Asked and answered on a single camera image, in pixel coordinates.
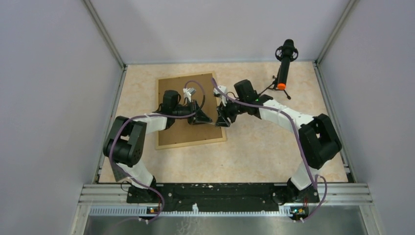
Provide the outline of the wooden picture frame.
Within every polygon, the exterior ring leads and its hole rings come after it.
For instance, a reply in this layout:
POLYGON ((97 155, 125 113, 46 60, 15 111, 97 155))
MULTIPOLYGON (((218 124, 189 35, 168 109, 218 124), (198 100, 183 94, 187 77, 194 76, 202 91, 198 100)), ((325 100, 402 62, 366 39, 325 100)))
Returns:
POLYGON ((213 95, 213 85, 211 78, 216 77, 214 71, 206 71, 201 73, 191 73, 184 75, 175 75, 171 77, 159 78, 156 82, 158 104, 162 102, 162 95, 167 90, 175 90, 183 95, 183 88, 195 88, 196 94, 192 96, 199 104, 202 103, 202 91, 193 81, 197 81, 202 85, 206 94, 206 102, 202 111, 212 119, 211 123, 190 125, 186 119, 177 119, 175 123, 167 130, 157 132, 156 150, 195 146, 201 144, 210 144, 218 142, 226 142, 227 135, 223 127, 215 126, 218 118, 216 107, 220 100, 213 95))

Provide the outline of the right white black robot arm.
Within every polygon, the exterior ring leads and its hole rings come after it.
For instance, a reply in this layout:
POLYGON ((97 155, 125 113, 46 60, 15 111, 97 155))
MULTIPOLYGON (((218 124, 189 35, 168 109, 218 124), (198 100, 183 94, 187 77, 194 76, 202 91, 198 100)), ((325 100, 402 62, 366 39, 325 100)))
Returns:
POLYGON ((287 196, 294 202, 301 201, 307 195, 307 188, 317 187, 320 169, 342 150, 342 143, 330 117, 326 114, 304 114, 277 102, 269 95, 259 95, 247 79, 235 84, 236 99, 229 97, 227 87, 219 86, 214 78, 211 82, 215 97, 221 99, 217 107, 217 125, 229 127, 238 115, 248 114, 277 124, 294 134, 302 163, 287 182, 287 196))

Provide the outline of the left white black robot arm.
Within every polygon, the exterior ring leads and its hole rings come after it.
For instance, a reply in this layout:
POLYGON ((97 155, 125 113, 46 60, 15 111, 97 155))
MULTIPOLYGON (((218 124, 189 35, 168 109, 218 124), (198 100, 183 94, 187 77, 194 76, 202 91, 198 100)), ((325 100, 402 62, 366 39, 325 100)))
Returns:
POLYGON ((131 180, 131 194, 144 202, 157 197, 156 179, 141 160, 146 135, 167 130, 178 119, 187 119, 190 125, 212 121, 202 110, 206 96, 202 95, 202 102, 198 103, 191 97, 194 92, 193 88, 184 89, 181 96, 177 91, 167 90, 156 111, 133 118, 117 116, 112 124, 103 154, 113 168, 131 180))

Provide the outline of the black mini tripod stand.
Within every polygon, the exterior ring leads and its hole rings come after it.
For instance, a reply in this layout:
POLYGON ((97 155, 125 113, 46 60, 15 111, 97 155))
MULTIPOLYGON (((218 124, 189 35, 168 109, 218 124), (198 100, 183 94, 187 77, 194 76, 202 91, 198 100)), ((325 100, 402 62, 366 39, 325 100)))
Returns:
POLYGON ((288 70, 289 65, 291 63, 291 58, 294 53, 294 50, 289 46, 280 46, 275 51, 276 59, 281 62, 281 65, 278 69, 277 75, 273 75, 274 81, 266 87, 263 91, 259 94, 263 94, 266 90, 273 90, 273 91, 283 91, 286 97, 291 100, 291 97, 286 92, 286 83, 288 77, 288 70))

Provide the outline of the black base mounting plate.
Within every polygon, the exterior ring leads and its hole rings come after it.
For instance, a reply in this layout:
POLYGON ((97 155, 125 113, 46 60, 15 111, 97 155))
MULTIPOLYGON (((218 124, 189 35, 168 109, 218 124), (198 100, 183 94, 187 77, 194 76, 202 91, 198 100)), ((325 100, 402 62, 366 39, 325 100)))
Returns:
POLYGON ((320 201, 312 186, 298 190, 291 183, 166 183, 152 188, 130 186, 126 202, 155 204, 163 212, 187 212, 193 206, 200 212, 276 212, 290 203, 320 201))

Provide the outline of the black microphone orange tip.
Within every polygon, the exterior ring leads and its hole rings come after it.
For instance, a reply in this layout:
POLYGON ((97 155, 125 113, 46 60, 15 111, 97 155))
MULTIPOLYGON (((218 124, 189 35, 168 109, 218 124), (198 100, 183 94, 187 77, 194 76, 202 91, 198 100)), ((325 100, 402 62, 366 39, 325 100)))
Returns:
POLYGON ((295 47, 292 39, 285 40, 283 45, 276 49, 275 57, 281 62, 277 75, 278 90, 286 89, 290 63, 298 58, 298 54, 298 49, 295 47))

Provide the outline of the grey lego baseplate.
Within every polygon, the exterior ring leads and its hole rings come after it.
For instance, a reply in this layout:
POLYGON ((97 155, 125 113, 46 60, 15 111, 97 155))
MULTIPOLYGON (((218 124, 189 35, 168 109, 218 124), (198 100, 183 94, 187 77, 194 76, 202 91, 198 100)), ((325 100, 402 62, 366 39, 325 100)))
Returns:
POLYGON ((114 175, 114 179, 116 182, 120 182, 127 178, 125 171, 119 167, 116 163, 111 163, 111 169, 114 175))

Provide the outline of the aluminium front rail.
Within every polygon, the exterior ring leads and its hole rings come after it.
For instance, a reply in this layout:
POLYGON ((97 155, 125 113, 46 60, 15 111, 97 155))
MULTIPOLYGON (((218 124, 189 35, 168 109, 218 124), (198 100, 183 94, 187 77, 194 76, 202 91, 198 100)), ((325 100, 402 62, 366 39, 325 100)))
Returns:
POLYGON ((159 216, 293 216, 304 214, 313 206, 362 206, 373 203, 366 184, 361 183, 320 183, 316 189, 320 201, 309 205, 290 203, 278 211, 261 212, 200 212, 197 206, 189 211, 163 212, 155 204, 129 204, 126 202, 128 184, 85 185, 81 191, 79 204, 90 207, 90 215, 134 216, 151 218, 159 216))

